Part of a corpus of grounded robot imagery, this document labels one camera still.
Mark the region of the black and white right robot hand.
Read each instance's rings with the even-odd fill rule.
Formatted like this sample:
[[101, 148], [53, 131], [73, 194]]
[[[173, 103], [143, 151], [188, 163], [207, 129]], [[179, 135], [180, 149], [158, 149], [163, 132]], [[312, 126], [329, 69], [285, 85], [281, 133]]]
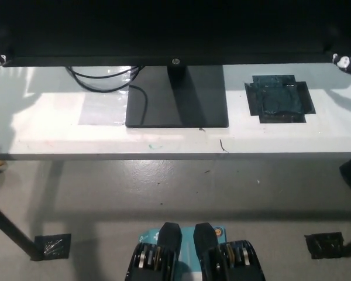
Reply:
[[333, 54], [332, 63], [336, 65], [341, 71], [351, 75], [351, 57], [340, 56], [338, 54]]

